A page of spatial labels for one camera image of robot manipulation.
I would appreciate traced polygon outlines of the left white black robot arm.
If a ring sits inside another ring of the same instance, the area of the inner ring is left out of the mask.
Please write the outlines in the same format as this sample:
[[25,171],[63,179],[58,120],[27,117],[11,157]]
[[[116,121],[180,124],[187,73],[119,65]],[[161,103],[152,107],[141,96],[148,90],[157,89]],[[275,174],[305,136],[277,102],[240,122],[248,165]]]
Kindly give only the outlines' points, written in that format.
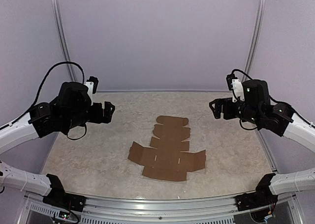
[[[86,127],[87,123],[108,124],[112,120],[115,106],[106,101],[93,102],[96,84],[64,82],[56,98],[31,106],[28,112],[0,130],[0,152],[31,140],[43,138],[54,132],[68,135],[75,127]],[[63,207],[69,196],[57,176],[40,175],[17,169],[1,162],[0,185],[48,196],[56,205]]]

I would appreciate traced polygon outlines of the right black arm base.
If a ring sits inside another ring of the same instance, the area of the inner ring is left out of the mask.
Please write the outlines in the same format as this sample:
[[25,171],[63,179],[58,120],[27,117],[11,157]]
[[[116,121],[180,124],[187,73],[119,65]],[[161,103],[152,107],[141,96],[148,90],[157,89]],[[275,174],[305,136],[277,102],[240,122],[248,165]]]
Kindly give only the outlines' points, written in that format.
[[235,197],[238,211],[245,211],[263,207],[278,202],[278,195],[271,193],[269,185],[275,173],[266,174],[259,181],[254,192],[243,193]]

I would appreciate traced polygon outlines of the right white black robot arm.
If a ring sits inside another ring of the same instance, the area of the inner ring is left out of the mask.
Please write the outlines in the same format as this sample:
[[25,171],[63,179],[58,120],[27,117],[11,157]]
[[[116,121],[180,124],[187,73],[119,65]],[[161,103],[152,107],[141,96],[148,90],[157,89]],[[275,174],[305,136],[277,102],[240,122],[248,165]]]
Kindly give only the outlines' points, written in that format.
[[[315,150],[315,126],[303,119],[288,103],[276,101],[271,104],[266,81],[250,79],[241,82],[235,76],[227,78],[232,97],[217,98],[209,103],[215,119],[239,119],[239,123],[248,122],[254,129],[266,129],[274,134],[299,143],[310,151]],[[252,202],[262,206],[271,195],[286,192],[314,190],[315,170],[313,168],[288,173],[267,174],[259,182]]]

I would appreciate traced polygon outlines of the brown cardboard box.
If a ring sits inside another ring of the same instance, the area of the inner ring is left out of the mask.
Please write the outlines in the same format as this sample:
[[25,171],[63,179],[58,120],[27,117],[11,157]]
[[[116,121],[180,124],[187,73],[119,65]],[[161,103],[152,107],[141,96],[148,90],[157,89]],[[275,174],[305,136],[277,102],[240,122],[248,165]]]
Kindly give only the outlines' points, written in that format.
[[148,147],[135,141],[129,149],[128,159],[143,166],[142,175],[157,180],[182,182],[188,172],[206,167],[206,151],[189,151],[189,119],[158,116],[153,137]]

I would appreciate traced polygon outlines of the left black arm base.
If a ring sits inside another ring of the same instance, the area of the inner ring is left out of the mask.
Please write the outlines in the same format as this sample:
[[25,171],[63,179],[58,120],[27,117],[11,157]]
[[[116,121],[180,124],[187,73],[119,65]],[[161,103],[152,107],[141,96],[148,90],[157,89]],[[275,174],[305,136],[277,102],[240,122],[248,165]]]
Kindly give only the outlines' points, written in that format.
[[43,196],[43,203],[70,211],[83,212],[86,198],[82,195],[67,193],[56,175],[47,174],[51,190]]

